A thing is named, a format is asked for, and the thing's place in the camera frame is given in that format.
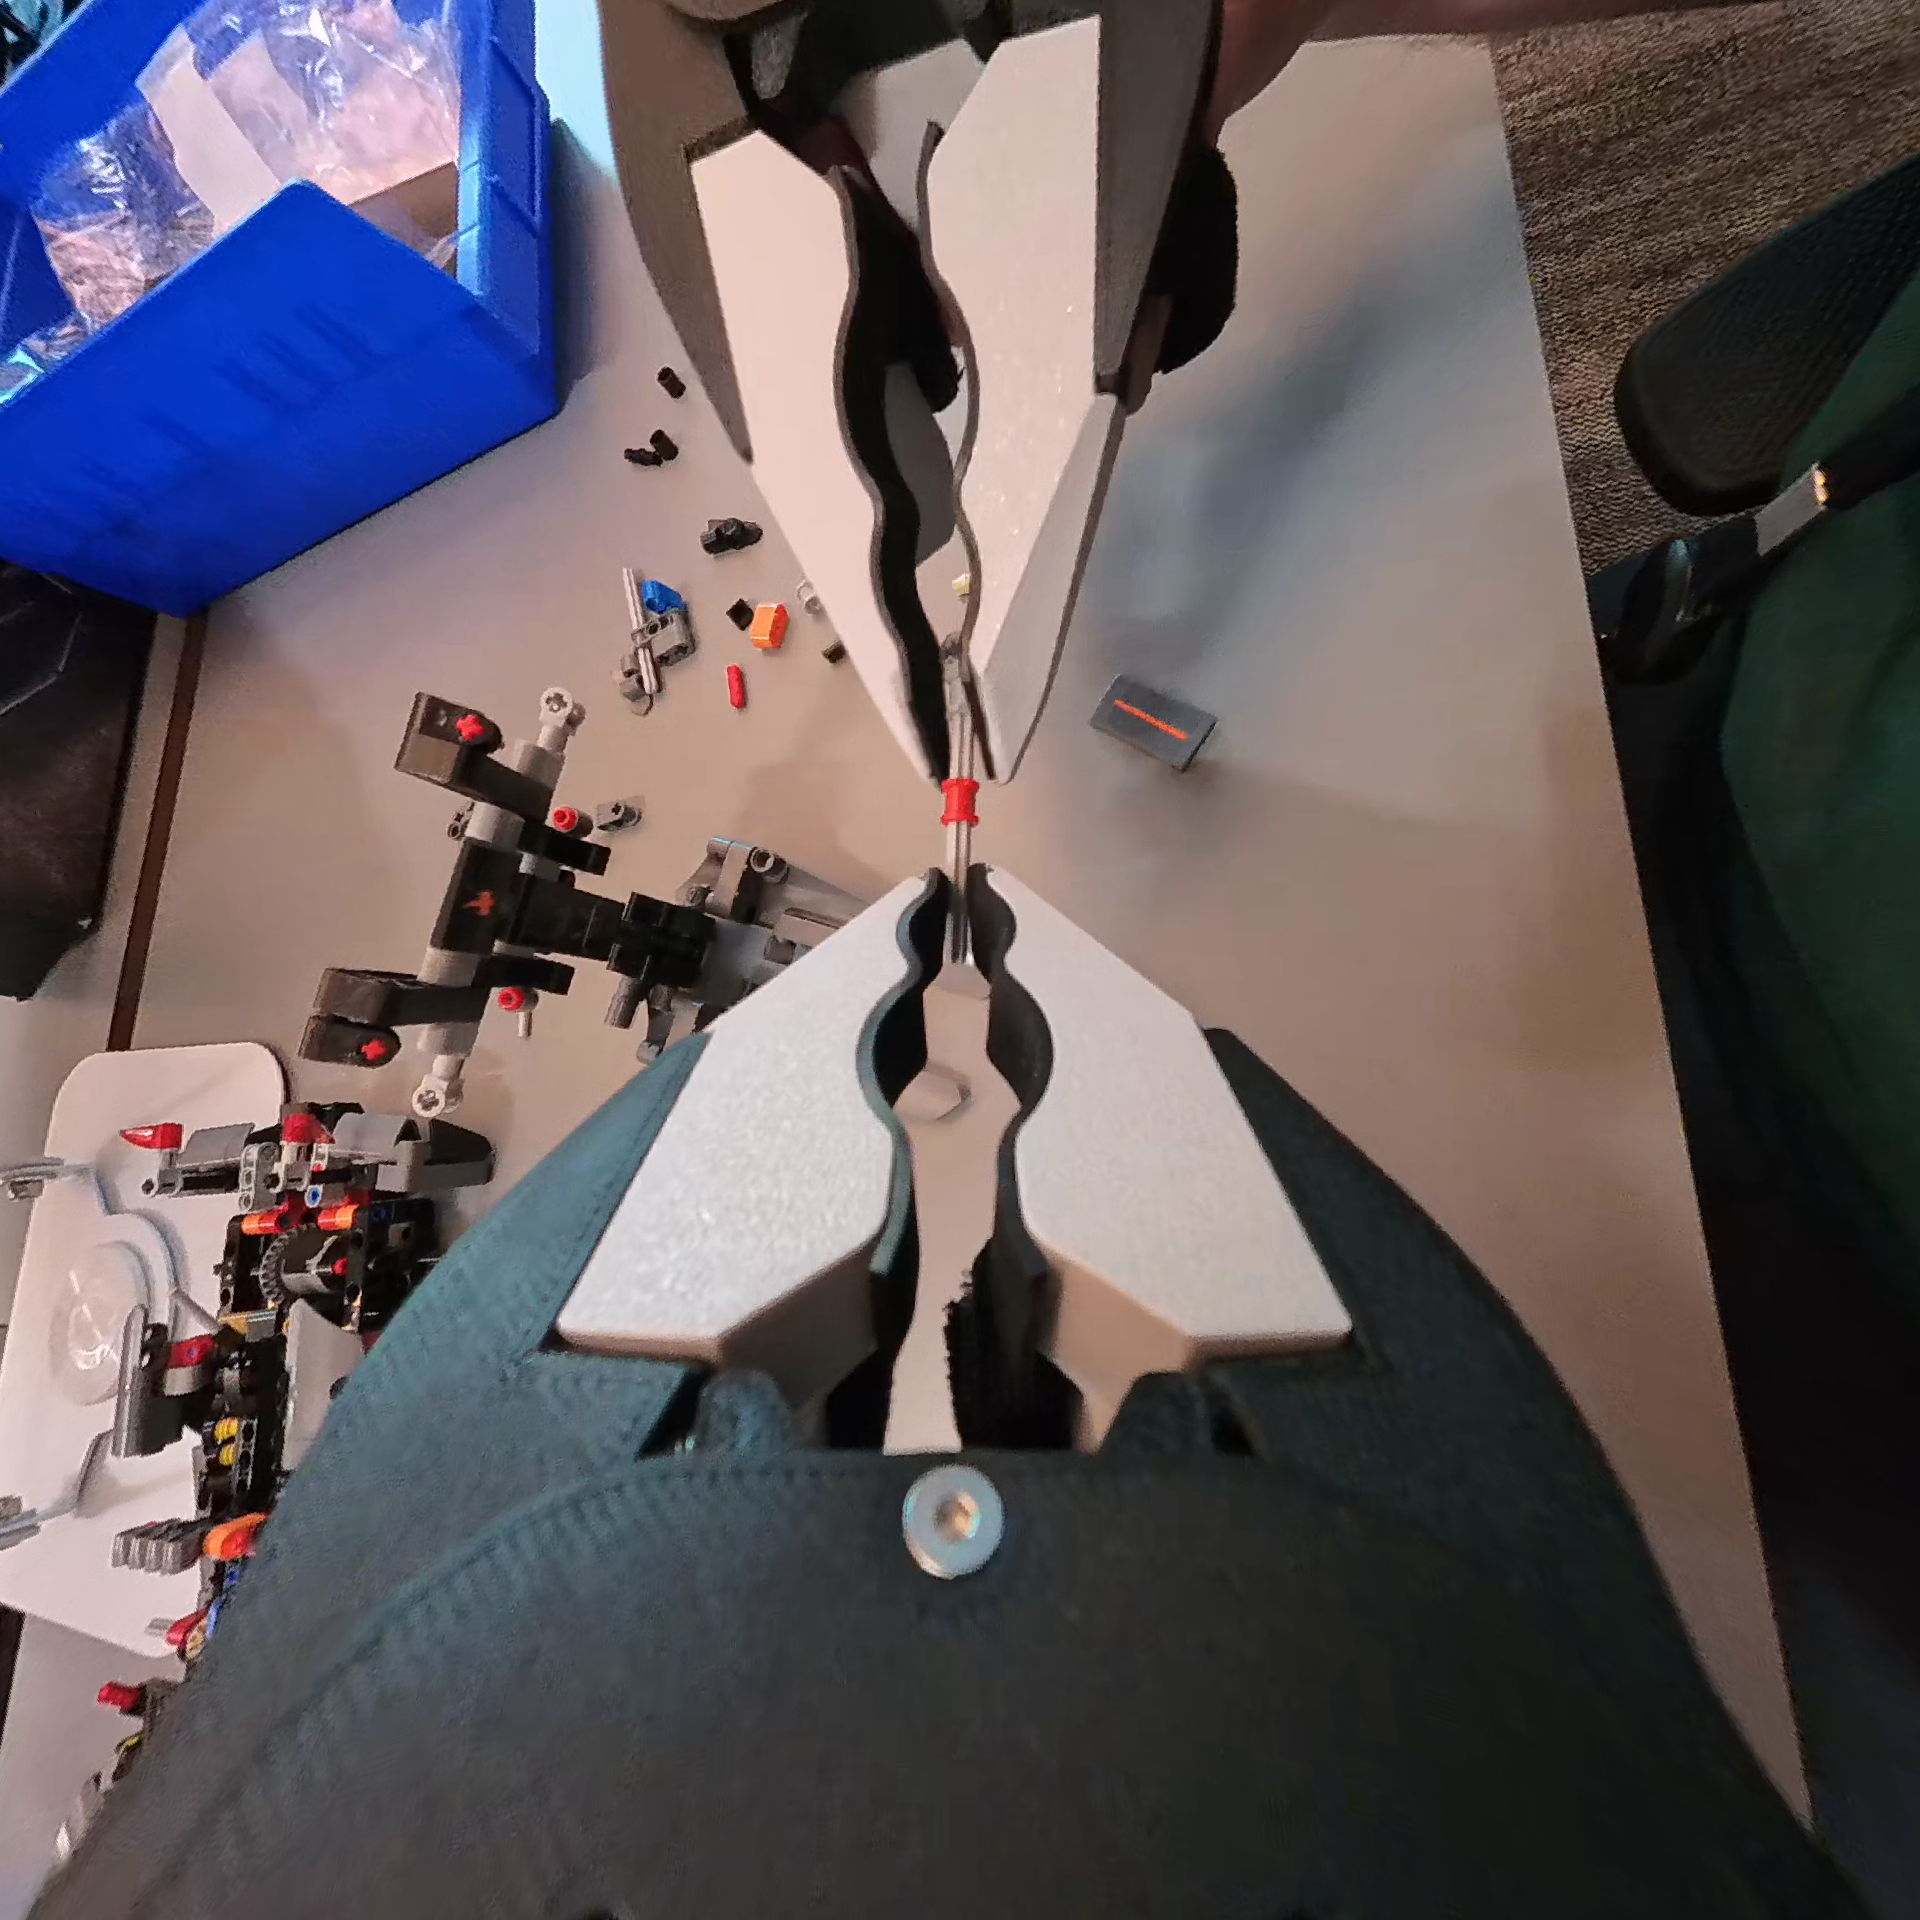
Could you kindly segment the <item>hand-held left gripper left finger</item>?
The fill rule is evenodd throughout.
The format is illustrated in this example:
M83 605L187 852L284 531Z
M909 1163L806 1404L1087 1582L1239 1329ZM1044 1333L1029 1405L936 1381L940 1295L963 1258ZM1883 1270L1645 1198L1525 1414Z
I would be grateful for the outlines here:
M882 1445L922 1251L895 1106L950 908L944 873L901 882L647 1071L684 1060L563 1349L760 1373L827 1445Z

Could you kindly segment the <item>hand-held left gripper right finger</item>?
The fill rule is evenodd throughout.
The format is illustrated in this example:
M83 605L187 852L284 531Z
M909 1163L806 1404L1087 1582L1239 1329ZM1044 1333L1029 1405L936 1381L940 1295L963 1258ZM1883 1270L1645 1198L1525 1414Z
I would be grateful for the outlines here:
M1006 868L966 878L1014 1095L966 1283L966 1445L1099 1445L1149 1375L1331 1354L1354 1314L1200 1022Z

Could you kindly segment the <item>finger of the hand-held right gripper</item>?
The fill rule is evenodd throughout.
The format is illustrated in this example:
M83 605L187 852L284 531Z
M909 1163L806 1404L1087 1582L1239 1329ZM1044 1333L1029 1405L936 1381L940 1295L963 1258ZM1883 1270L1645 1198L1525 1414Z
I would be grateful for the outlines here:
M966 359L963 644L1002 785L1047 706L1149 379L1135 333L1214 58L1214 5L1036 5L922 163L924 253Z
M858 164L766 130L690 164L749 467L880 719L932 781L979 777L922 565L955 538L941 415L963 356L922 235Z

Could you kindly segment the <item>grey blade lego assembly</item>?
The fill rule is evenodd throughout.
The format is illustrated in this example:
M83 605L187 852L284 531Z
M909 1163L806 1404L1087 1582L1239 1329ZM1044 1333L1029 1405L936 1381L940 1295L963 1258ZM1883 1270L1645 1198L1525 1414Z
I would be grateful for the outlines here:
M874 898L795 867L770 847L712 836L678 903L696 909L710 929L694 979L684 988L652 988L647 998L627 1007L628 1018L614 1020L630 998L627 993L608 1007L608 1023L628 1026L642 1020L638 1065L648 1065L671 1044L701 1033L851 923Z

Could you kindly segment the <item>black lego door assembly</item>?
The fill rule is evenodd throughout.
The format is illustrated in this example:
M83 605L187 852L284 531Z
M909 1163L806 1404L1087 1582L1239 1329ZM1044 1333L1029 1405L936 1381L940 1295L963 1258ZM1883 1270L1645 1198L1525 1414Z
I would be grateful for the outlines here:
M578 963L614 980L608 1022L628 1028L666 995L692 995L717 955L717 923L694 903L600 897L583 878L608 868L591 820L555 793L584 706L547 687L530 738L509 742L469 702L420 690L395 771L467 804L448 886L415 971L331 967L320 977L298 1059L359 1071L392 1065L413 1035L428 1059L411 1108L455 1114L488 1013L533 1022L564 997Z

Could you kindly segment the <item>grey lego axle red bush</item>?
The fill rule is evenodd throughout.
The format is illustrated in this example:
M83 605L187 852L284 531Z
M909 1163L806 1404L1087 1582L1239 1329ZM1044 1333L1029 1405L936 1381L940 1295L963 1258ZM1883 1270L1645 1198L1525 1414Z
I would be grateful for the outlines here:
M966 626L974 611L974 572L950 583L963 609L959 623L941 639L946 774L941 780L944 865L949 878L946 963L971 965L970 873L974 867L981 747Z

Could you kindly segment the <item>scattered loose lego pieces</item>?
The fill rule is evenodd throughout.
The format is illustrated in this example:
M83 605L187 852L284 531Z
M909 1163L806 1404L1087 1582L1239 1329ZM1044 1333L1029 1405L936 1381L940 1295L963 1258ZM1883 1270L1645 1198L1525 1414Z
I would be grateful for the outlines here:
M670 364L658 369L655 381L662 389L662 394L671 399L684 399L687 396L685 377ZM648 470L677 462L678 455L680 455L680 445L662 428L655 428L645 443L622 451L622 459L628 467L648 469ZM760 540L764 540L764 527L755 519L741 519L741 516L709 519L706 527L701 527L701 532L700 532L700 547L710 559L728 559L728 557L742 556L742 554L751 550ZM800 603L806 613L814 613L815 617L826 617L826 603L820 602L820 597L815 595L815 589L810 583L802 583L798 587L798 599L800 599ZM776 654L776 652L784 650L786 631L794 623L791 617L794 615L791 615L791 609L786 605L786 602L747 602L747 599L738 597L733 603L727 605L727 622L738 633L742 633L742 637L749 643L749 647L755 652L760 652L760 654ZM747 703L746 669L735 662L731 662L727 668L727 702L733 711L742 711L746 703Z

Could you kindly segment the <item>dark grey striped lego tile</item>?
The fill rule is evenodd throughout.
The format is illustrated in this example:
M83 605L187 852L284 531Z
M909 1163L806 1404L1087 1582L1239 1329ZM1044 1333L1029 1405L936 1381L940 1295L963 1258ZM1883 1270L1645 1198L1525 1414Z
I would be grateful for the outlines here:
M1149 756L1175 774L1192 769L1216 731L1216 716L1159 685L1118 675L1090 713L1092 731Z

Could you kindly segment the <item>lego car chassis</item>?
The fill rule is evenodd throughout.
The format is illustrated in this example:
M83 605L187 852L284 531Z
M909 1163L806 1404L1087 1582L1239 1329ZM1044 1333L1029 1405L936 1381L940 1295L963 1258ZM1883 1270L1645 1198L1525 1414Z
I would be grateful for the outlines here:
M176 1121L128 1127L151 1156L146 1198L230 1205L213 1266L216 1300L179 1285L165 1305L130 1309L122 1335L111 1427L84 1469L186 1445L192 1506L111 1535L110 1563L156 1577L192 1574L195 1605L160 1622L179 1678L106 1683L98 1703L130 1721L62 1825L66 1860L123 1780L168 1695L236 1598L259 1532L320 1435L348 1373L442 1260L438 1198L487 1185L493 1147L446 1118L365 1110L351 1102L288 1102L278 1118L186 1131Z

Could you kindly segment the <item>person's right hand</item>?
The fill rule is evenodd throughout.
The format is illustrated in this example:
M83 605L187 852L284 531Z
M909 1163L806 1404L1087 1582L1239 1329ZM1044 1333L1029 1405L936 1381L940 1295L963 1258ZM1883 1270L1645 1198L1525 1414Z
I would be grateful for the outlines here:
M1216 73L1204 113L1207 141L1262 93L1311 36L1498 33L1490 2L1226 2Z

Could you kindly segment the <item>blue plastic parts bin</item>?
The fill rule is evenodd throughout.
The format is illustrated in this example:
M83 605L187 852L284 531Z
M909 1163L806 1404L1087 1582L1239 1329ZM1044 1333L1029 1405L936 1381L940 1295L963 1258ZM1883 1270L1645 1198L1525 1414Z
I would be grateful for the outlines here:
M538 5L453 12L451 269L288 182L4 396L4 559L186 615L560 409Z

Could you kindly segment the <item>clear plastic parts bag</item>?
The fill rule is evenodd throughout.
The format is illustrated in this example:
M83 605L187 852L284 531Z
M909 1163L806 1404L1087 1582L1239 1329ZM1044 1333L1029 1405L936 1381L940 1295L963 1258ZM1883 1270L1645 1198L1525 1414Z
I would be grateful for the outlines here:
M132 90L32 167L63 313L8 323L11 398L278 195L316 185L432 267L459 253L458 5L198 5Z

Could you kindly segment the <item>white book stand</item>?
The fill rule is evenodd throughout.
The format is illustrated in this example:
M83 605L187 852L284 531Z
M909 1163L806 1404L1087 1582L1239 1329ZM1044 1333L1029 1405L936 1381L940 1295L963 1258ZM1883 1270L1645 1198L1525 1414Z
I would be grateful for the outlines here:
M173 1333L210 1331L219 1309L215 1263L232 1201L222 1194L156 1198L144 1190L156 1154L123 1130L176 1122L186 1133L278 1115L285 1076L256 1043L102 1051L62 1084L46 1125L44 1154L88 1167L50 1181L27 1207L4 1205L20 1222L20 1260L7 1318L2 1373L2 1490L24 1511L60 1497L86 1445L111 1427L116 1333L100 1333L100 1373L76 1381L58 1349L80 1303L72 1268L122 1246L134 1277L107 1300L149 1309L173 1283L192 1308L173 1308ZM195 1502L195 1450L179 1439L156 1455L106 1453L80 1503L2 1555L4 1605L39 1620L122 1647L136 1662L166 1655L165 1627L198 1607L197 1572L149 1574L111 1563L119 1529L183 1517Z

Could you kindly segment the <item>grey office chair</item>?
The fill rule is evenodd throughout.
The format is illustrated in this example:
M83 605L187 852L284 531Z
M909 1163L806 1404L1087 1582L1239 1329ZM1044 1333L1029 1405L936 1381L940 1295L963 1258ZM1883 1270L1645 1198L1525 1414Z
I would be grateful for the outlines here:
M1624 451L1672 509L1762 503L1917 267L1917 157L1775 230L1627 350Z

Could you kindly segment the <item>dark bag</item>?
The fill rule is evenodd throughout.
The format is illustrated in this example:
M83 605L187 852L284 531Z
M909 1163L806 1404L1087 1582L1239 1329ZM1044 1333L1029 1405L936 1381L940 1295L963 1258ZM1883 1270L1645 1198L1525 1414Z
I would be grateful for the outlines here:
M163 617L2 565L2 989L36 997L106 931Z

